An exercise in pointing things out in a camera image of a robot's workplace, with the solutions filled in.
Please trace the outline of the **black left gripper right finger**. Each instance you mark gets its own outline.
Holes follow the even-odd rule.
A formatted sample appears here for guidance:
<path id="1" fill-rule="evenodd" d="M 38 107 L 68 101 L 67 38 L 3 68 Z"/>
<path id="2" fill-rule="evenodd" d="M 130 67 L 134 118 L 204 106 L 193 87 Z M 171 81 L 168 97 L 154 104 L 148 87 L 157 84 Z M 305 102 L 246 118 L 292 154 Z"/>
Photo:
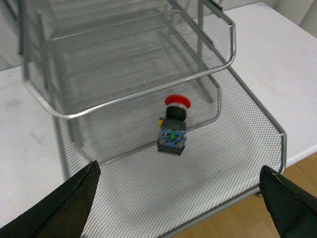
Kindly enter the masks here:
<path id="1" fill-rule="evenodd" d="M 268 166 L 261 169 L 259 187 L 281 238 L 317 236 L 316 197 Z"/>

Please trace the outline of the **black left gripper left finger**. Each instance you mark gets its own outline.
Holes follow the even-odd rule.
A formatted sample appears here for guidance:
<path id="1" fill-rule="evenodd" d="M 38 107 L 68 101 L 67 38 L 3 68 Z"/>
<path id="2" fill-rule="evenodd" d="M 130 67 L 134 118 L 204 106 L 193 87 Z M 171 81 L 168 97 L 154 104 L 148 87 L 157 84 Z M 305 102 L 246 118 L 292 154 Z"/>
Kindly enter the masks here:
<path id="1" fill-rule="evenodd" d="M 2 238 L 79 238 L 89 217 L 101 169 L 90 162 L 0 230 Z"/>

